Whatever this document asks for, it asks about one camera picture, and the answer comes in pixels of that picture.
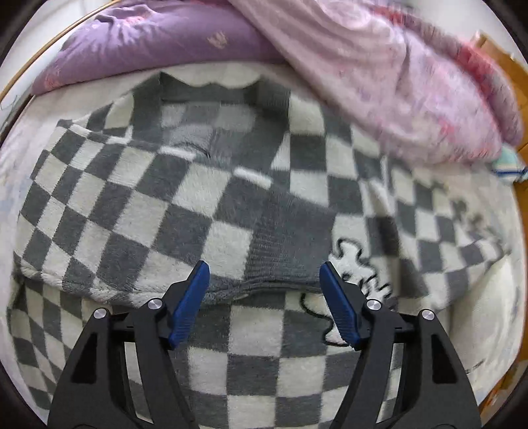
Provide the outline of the cream white folded garment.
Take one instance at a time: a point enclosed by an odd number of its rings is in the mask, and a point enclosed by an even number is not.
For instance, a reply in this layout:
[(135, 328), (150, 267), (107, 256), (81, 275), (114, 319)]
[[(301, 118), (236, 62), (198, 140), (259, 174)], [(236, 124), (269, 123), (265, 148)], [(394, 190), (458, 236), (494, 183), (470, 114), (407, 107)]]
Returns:
[(505, 256), (451, 308), (449, 337), (478, 403), (514, 361), (516, 304), (512, 266)]

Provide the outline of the striped light pillow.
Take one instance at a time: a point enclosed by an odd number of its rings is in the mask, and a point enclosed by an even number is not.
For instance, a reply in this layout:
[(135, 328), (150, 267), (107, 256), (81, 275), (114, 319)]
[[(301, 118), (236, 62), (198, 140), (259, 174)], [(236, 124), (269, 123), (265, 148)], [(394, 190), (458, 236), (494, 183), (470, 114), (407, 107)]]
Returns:
[(527, 164), (510, 145), (502, 146), (499, 158), (491, 163), (491, 170), (506, 183), (527, 180)]

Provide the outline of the wooden headboard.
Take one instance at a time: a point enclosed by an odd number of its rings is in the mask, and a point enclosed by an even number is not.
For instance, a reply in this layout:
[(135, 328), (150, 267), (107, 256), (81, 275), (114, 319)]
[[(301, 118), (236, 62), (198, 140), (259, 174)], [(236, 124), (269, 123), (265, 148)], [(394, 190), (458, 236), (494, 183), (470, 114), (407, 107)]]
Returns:
[(527, 69), (484, 33), (476, 32), (472, 37), (472, 43), (493, 59), (510, 80), (523, 120), (523, 138), (516, 147), (519, 153), (527, 155)]

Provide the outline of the lower wooden ballet bar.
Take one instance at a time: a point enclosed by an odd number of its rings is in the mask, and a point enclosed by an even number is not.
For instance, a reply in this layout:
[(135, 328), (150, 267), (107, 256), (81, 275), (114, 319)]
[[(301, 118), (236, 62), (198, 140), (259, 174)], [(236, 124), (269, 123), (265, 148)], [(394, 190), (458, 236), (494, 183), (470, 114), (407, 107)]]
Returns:
[(11, 106), (82, 23), (115, 1), (39, 1), (1, 63), (1, 108)]

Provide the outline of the wooden bed frame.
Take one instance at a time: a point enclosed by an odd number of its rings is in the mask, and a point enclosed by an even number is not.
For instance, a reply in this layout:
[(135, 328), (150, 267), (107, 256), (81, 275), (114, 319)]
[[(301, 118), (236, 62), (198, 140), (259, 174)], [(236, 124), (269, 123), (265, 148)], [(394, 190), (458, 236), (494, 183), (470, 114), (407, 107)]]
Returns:
[(509, 395), (521, 380), (526, 368), (526, 360), (514, 362), (485, 400), (480, 403), (480, 420), (483, 425), (487, 424), (499, 412), (499, 409), (505, 405)]

